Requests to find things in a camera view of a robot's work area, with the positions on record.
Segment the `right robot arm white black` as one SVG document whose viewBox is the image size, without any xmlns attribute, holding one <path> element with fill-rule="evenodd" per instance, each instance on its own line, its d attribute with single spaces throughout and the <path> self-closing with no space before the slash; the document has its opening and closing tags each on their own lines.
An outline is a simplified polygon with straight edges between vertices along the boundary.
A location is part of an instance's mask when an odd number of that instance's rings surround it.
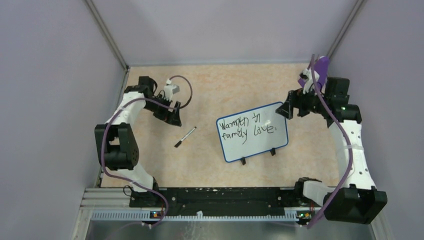
<svg viewBox="0 0 424 240">
<path fill-rule="evenodd" d="M 358 105 L 350 104 L 350 80 L 329 77 L 318 84 L 324 92 L 315 93 L 314 86 L 304 92 L 307 80 L 300 78 L 299 89 L 290 90 L 276 114 L 291 120 L 310 113 L 321 115 L 335 145 L 339 183 L 326 186 L 322 181 L 301 177 L 295 183 L 293 200 L 299 206 L 311 201 L 321 209 L 307 223 L 312 227 L 325 218 L 329 221 L 369 225 L 388 203 L 386 192 L 377 189 L 371 177 L 362 143 L 362 116 Z"/>
</svg>

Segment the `blue framed whiteboard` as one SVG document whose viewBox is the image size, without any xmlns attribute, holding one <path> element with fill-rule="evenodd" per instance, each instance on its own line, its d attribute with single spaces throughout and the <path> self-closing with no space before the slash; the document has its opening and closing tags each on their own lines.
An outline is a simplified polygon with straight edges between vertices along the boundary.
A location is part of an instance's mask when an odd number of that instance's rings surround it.
<svg viewBox="0 0 424 240">
<path fill-rule="evenodd" d="M 215 125 L 224 161 L 232 163 L 289 144 L 287 120 L 276 113 L 277 101 L 220 117 Z"/>
</svg>

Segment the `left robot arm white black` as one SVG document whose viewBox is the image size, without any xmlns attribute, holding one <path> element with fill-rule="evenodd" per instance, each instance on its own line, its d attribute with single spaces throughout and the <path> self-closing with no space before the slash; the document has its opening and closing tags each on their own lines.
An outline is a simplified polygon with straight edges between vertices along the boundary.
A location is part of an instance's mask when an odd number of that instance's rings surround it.
<svg viewBox="0 0 424 240">
<path fill-rule="evenodd" d="M 141 200 L 149 207 L 160 202 L 156 179 L 144 169 L 133 131 L 140 112 L 147 110 L 160 121 L 171 126 L 182 126 L 181 102 L 173 102 L 180 87 L 170 77 L 163 89 L 156 93 L 157 82 L 149 76 L 141 76 L 136 85 L 128 86 L 117 109 L 105 123 L 94 128 L 98 161 L 105 174 L 124 180 L 133 191 L 141 194 Z"/>
</svg>

